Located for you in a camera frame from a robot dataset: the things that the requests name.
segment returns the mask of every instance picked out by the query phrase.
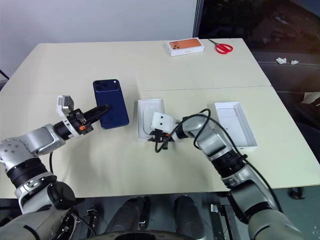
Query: red scissors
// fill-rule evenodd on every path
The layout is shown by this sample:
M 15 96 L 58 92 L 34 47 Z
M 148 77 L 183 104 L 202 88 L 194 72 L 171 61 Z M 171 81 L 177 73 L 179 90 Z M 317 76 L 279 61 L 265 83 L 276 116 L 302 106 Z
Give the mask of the red scissors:
M 232 52 L 232 50 L 234 49 L 232 46 L 225 44 L 225 43 L 217 43 L 215 41 L 212 41 L 211 39 L 208 39 L 210 42 L 212 42 L 215 45 L 215 50 L 219 53 L 219 54 L 228 54 L 230 52 Z

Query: white table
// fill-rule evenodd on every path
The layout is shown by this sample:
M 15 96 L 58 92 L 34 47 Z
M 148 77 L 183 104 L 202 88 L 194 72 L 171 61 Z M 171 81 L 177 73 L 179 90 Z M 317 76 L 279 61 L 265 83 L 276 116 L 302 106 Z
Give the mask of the white table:
M 65 146 L 53 153 L 54 173 L 59 181 L 71 186 L 77 197 L 227 190 L 212 164 L 192 147 L 191 139 L 174 146 L 170 144 L 169 150 L 160 153 L 154 152 L 153 143 L 137 141 L 137 101 L 150 98 L 163 98 L 165 112 L 176 118 L 194 114 L 206 107 L 212 108 L 214 102 L 239 101 L 259 146 L 246 153 L 270 185 L 273 188 L 287 188 L 320 184 L 317 160 L 249 50 L 240 39 L 224 39 L 221 42 L 232 42 L 233 46 L 243 49 L 238 53 L 246 59 L 246 63 L 242 64 L 254 73 L 249 81 L 242 81 L 241 76 L 247 71 L 235 64 L 229 64 L 231 70 L 225 73 L 225 81 L 221 78 L 209 81 L 220 55 L 216 56 L 208 48 L 213 46 L 207 44 L 203 53 L 179 56 L 174 60 L 168 56 L 167 61 L 176 61 L 179 65 L 176 71 L 180 73 L 174 69 L 165 73 L 167 78 L 163 81 L 171 84 L 161 90 L 161 85 L 156 82 L 162 78 L 159 75 L 154 74 L 154 78 L 147 82 L 146 76 L 152 75 L 150 69 L 143 79 L 137 77 L 137 74 L 144 76 L 141 62 L 147 64 L 151 60 L 143 60 L 141 49 L 136 50 L 132 46 L 147 45 L 157 49 L 164 42 L 41 44 L 0 92 L 0 139 L 23 135 L 47 123 L 60 121 L 55 110 L 58 94 L 71 95 L 75 107 L 82 111 L 93 108 L 96 103 L 92 82 L 117 78 L 130 124 L 103 130 L 97 122 L 93 132 L 68 140 Z M 201 77 L 195 82 L 182 81 L 188 79 L 192 71 L 188 65 L 184 67 L 185 73 L 180 71 L 183 65 L 179 59 L 196 68 L 200 67 L 197 64 L 201 54 L 212 62 L 212 68 L 203 69 Z M 158 59 L 165 58 L 162 50 L 154 55 Z M 234 61 L 231 54 L 228 58 L 229 62 Z M 162 69 L 168 63 L 161 65 L 159 61 L 158 64 Z M 49 169 L 48 156 L 42 156 L 41 160 Z M 0 197 L 14 198 L 15 188 L 2 165 L 0 173 Z

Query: floor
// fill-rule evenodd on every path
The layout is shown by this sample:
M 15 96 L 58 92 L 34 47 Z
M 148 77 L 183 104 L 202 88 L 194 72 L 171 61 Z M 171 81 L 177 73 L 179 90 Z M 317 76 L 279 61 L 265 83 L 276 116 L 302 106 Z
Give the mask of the floor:
M 284 213 L 302 231 L 305 239 L 320 239 L 320 186 L 309 186 L 305 188 L 306 199 L 293 200 L 288 197 L 286 189 L 275 190 Z M 180 194 L 151 195 L 151 212 L 148 230 L 175 231 L 175 220 L 173 215 L 174 200 Z M 207 240 L 214 240 L 212 225 L 209 217 L 208 207 L 210 203 L 217 201 L 214 193 L 189 193 L 198 206 L 200 215 L 204 222 Z M 135 196 L 120 197 L 95 197 L 86 198 L 76 209 L 81 217 L 85 216 L 86 210 L 92 205 L 99 206 L 103 213 L 98 218 L 96 232 L 102 234 L 111 218 L 118 208 L 128 199 Z M 237 221 L 241 240 L 249 240 L 248 227 Z M 229 240 L 226 224 L 222 222 L 225 239 Z M 76 229 L 73 240 L 83 239 L 86 234 L 86 226 L 81 223 Z

